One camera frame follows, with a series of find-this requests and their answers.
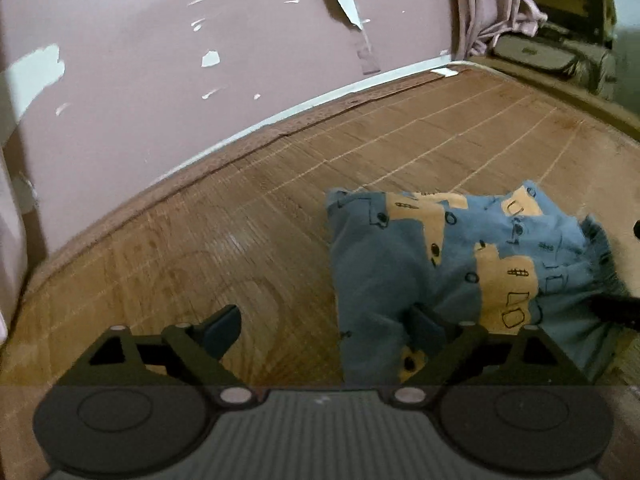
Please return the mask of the blue patterned children's pants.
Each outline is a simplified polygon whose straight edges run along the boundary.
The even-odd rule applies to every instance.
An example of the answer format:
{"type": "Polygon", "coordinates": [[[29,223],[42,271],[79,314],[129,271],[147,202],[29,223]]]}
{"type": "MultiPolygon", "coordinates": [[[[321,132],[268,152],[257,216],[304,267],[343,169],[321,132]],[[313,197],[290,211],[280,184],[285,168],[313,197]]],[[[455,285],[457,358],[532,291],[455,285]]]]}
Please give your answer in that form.
{"type": "Polygon", "coordinates": [[[620,326],[586,304],[628,292],[604,229],[533,182],[503,196],[334,188],[326,213],[349,385],[397,384],[405,359],[427,360],[400,319],[414,304],[494,334],[538,325],[592,379],[623,348],[620,326]]]}

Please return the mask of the brown woven bamboo bed mat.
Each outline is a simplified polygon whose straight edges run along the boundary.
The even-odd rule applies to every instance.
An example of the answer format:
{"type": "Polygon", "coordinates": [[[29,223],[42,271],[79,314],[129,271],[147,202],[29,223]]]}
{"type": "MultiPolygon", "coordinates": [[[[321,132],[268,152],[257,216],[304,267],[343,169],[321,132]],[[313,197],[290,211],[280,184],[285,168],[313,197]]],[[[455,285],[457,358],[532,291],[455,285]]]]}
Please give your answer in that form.
{"type": "Polygon", "coordinates": [[[226,365],[255,385],[340,382],[329,188],[502,194],[538,183],[593,214],[639,284],[639,142],[535,88],[456,66],[281,120],[136,198],[43,263],[1,353],[1,382],[52,385],[112,325],[137,334],[226,304],[226,365]]]}

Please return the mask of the grey zip bag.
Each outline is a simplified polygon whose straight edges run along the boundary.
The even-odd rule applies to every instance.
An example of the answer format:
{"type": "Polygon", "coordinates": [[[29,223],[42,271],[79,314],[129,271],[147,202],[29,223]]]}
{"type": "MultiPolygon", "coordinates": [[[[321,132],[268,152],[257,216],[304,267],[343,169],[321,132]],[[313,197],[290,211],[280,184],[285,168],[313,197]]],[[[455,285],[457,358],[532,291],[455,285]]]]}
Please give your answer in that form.
{"type": "Polygon", "coordinates": [[[491,53],[500,60],[563,79],[573,77],[580,64],[577,53],[524,36],[501,36],[491,53]]]}

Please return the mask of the dark wooden shelf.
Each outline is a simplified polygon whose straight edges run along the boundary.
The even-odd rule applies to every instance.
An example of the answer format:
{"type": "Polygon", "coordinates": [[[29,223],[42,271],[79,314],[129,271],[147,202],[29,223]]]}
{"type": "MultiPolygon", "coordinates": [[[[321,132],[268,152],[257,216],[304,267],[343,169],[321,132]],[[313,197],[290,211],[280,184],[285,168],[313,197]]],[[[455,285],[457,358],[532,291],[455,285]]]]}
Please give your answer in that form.
{"type": "Polygon", "coordinates": [[[537,37],[574,52],[590,70],[582,78],[582,85],[611,101],[617,82],[614,0],[534,0],[534,3],[547,15],[537,37]]]}

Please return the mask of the pink curtain right side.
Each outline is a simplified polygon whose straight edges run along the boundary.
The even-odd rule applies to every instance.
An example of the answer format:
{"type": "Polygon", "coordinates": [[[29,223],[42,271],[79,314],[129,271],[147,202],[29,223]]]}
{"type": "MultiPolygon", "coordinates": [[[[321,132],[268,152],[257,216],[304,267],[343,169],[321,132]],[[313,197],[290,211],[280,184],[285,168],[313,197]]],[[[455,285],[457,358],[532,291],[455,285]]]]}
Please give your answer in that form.
{"type": "Polygon", "coordinates": [[[457,9],[455,60],[485,54],[507,32],[533,37],[548,20],[534,0],[457,0],[457,9]]]}

